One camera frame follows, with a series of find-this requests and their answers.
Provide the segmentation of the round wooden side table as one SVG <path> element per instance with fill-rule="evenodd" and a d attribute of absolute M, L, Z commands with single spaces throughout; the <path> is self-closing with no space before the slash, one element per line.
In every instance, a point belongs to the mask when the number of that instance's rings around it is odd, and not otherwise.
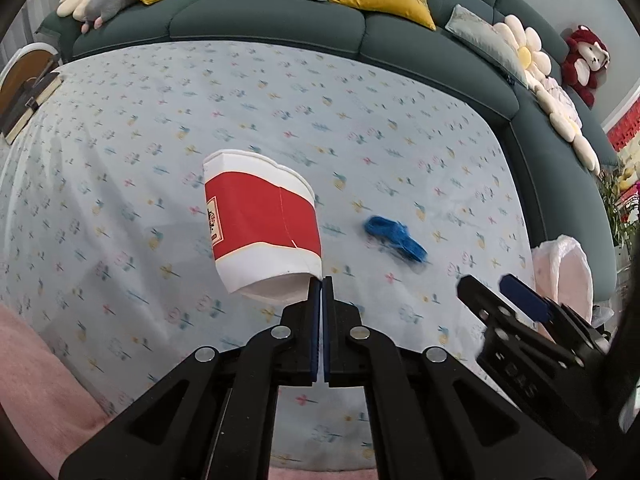
<path fill-rule="evenodd" d="M 21 92 L 25 82 L 34 82 L 46 68 L 58 66 L 59 59 L 58 50 L 44 42 L 34 42 L 16 51 L 1 72 L 1 114 Z"/>

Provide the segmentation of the pink fluffy rug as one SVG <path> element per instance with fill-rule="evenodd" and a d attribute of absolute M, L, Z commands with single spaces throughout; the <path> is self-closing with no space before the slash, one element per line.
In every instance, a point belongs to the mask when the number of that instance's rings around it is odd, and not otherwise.
<path fill-rule="evenodd" d="M 18 436 L 52 477 L 62 463 L 146 391 L 134 388 L 114 398 L 93 396 L 24 318 L 1 310 L 1 406 Z M 269 469 L 273 479 L 374 479 L 372 432 L 357 389 L 330 390 L 322 382 L 281 387 L 278 442 Z"/>

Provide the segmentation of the book on table edge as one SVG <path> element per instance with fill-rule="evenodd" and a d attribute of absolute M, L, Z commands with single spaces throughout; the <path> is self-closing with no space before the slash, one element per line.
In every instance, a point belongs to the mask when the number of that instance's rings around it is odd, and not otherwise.
<path fill-rule="evenodd" d="M 21 92 L 14 96 L 6 112 L 1 114 L 1 137 L 6 144 L 14 143 L 40 107 L 60 88 L 63 79 L 56 70 L 58 66 L 46 68 L 34 82 L 25 82 Z"/>

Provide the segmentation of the blue crumpled wrapper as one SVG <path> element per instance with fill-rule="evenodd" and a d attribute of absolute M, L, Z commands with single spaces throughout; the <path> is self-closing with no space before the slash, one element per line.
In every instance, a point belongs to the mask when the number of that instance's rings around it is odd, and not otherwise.
<path fill-rule="evenodd" d="M 411 237 L 404 224 L 384 217 L 372 216 L 363 223 L 363 229 L 368 235 L 382 240 L 408 261 L 426 263 L 426 250 Z"/>

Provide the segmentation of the potted flowers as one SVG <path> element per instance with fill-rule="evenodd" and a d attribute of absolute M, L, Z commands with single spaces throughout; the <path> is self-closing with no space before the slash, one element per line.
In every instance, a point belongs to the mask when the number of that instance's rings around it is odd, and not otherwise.
<path fill-rule="evenodd" d="M 639 133 L 617 153 L 617 164 L 599 174 L 599 192 L 615 246 L 630 254 L 639 237 Z"/>

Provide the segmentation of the grey plush toy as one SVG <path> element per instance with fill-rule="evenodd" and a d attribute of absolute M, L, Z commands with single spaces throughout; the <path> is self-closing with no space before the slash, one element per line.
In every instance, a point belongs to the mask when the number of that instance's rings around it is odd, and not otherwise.
<path fill-rule="evenodd" d="M 98 29 L 106 22 L 111 21 L 120 11 L 138 0 L 89 0 L 85 7 L 84 22 L 81 33 L 85 35 L 90 29 Z"/>

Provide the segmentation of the white flower plush cushion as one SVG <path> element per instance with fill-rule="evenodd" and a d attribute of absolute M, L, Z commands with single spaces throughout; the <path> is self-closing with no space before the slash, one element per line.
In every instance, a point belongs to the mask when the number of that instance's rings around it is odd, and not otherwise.
<path fill-rule="evenodd" d="M 526 77 L 526 86 L 535 90 L 551 74 L 551 58 L 542 50 L 541 38 L 533 27 L 524 27 L 514 14 L 507 15 L 494 29 L 514 50 Z"/>

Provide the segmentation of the dark green sectional sofa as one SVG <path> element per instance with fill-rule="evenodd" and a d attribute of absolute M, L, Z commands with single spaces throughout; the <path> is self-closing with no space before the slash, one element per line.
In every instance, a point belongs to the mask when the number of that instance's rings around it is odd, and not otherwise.
<path fill-rule="evenodd" d="M 50 14 L 36 35 L 67 62 L 169 40 L 284 44 L 354 58 L 451 94 L 488 122 L 506 150 L 530 242 L 538 245 L 563 234 L 576 238 L 588 258 L 594 296 L 607 300 L 616 285 L 616 257 L 596 181 L 555 133 L 534 96 L 446 31 L 455 6 L 491 23 L 517 16 L 538 32 L 552 74 L 559 75 L 570 49 L 524 0 L 428 0 L 434 29 L 311 0 L 166 0 L 135 4 L 88 34 L 71 18 Z"/>

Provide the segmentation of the floral light blue tablecloth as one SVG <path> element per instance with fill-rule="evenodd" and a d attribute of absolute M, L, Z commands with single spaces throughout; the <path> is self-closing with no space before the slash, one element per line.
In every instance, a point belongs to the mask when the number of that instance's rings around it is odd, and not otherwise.
<path fill-rule="evenodd" d="M 232 350 L 281 311 L 229 294 L 205 217 L 203 160 L 235 148 L 314 190 L 323 272 L 398 346 L 473 365 L 459 278 L 534 279 L 522 208 L 491 128 L 387 70 L 246 42 L 179 42 L 70 63 L 1 150 L 1 310 L 93 396 L 148 390 L 193 350 Z M 363 223 L 404 224 L 408 261 Z"/>

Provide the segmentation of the light blue cushion right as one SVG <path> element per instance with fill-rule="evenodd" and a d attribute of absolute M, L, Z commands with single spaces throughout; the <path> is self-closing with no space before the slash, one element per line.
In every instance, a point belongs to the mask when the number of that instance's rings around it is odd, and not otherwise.
<path fill-rule="evenodd" d="M 516 51 L 503 39 L 495 27 L 461 4 L 452 9 L 445 29 L 504 76 L 527 87 L 525 70 Z"/>

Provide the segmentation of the red white teddy bear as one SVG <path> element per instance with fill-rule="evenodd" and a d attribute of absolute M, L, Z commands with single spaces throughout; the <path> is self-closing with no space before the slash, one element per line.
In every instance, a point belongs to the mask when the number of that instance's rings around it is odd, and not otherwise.
<path fill-rule="evenodd" d="M 611 55 L 604 42 L 586 25 L 578 25 L 566 38 L 570 49 L 561 65 L 563 84 L 572 88 L 593 108 L 598 75 L 608 69 Z"/>

